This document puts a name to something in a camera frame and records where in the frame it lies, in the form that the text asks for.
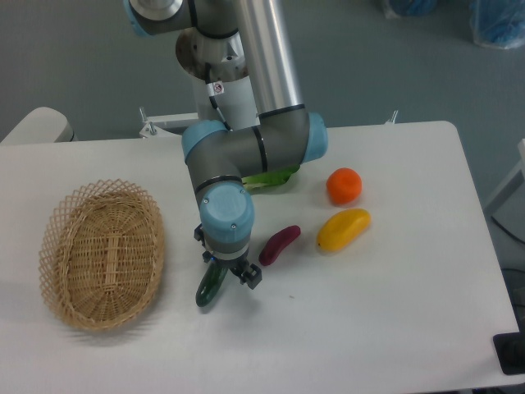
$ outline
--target mango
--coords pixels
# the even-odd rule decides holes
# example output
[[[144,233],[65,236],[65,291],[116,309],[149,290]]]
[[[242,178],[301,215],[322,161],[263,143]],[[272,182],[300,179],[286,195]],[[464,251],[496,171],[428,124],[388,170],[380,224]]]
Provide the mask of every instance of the mango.
[[[332,216],[319,230],[317,245],[326,252],[342,250],[361,234],[372,221],[365,209],[352,208]]]

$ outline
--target woven basket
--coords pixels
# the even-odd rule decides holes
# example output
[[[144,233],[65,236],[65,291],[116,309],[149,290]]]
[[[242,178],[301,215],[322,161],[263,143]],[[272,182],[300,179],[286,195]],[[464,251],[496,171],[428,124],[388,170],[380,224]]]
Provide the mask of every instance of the woven basket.
[[[40,251],[40,290],[65,323],[114,328],[151,302],[163,262],[157,203],[135,184],[99,181],[53,211]]]

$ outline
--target orange fruit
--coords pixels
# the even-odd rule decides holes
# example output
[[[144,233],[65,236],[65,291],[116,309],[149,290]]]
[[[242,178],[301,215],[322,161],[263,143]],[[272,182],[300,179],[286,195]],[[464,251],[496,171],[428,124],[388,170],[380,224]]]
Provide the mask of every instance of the orange fruit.
[[[347,204],[359,197],[363,183],[359,174],[351,168],[335,170],[326,181],[331,201],[336,205]]]

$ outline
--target white table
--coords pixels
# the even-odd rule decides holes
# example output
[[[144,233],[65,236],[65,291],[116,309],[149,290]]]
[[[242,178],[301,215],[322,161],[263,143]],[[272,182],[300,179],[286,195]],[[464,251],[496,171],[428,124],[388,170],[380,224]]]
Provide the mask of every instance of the white table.
[[[206,270],[180,139],[0,148],[0,391],[131,393],[437,392],[517,384],[492,337],[518,330],[455,128],[445,122],[329,131],[327,156],[254,196],[251,260],[266,239],[303,234],[251,291],[231,274],[210,310],[194,303]],[[316,250],[341,208],[324,182],[358,171],[354,206],[373,224],[335,255]],[[75,188],[122,178],[165,220],[157,301],[117,332],[56,320],[39,294],[48,217]]]

